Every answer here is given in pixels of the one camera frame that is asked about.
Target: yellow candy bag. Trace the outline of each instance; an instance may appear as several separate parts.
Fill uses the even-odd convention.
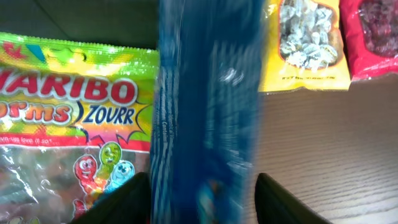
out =
[[[269,0],[260,91],[347,90],[339,0]]]

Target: candy package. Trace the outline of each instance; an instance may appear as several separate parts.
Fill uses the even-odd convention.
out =
[[[262,0],[161,0],[152,223],[242,223],[259,123]]]
[[[353,80],[398,72],[398,1],[342,1],[340,10]]]
[[[261,91],[347,90],[339,0],[269,0]]]
[[[0,223],[68,223],[149,171],[152,50],[0,33]]]

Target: dark background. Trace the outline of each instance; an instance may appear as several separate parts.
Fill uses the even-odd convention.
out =
[[[0,0],[0,31],[155,49],[157,0]]]

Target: black object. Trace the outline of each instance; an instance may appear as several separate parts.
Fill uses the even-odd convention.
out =
[[[328,224],[267,174],[256,183],[255,202],[259,224]]]
[[[149,217],[149,177],[141,172],[71,224],[146,224]]]

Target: wooden table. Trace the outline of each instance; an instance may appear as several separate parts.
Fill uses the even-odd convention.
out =
[[[397,77],[263,97],[256,173],[333,223],[398,223]]]

